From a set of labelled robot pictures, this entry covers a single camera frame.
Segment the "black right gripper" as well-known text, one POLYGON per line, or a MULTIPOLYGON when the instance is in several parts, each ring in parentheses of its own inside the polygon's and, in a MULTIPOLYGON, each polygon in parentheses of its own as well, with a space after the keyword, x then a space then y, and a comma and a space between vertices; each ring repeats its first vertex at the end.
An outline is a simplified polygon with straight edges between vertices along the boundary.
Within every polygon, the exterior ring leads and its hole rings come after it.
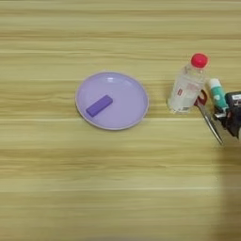
POLYGON ((214 117, 216 120, 222 121, 222 126, 227 129, 229 133, 236 138, 239 138, 241 131, 241 107, 222 108, 215 106, 214 117))

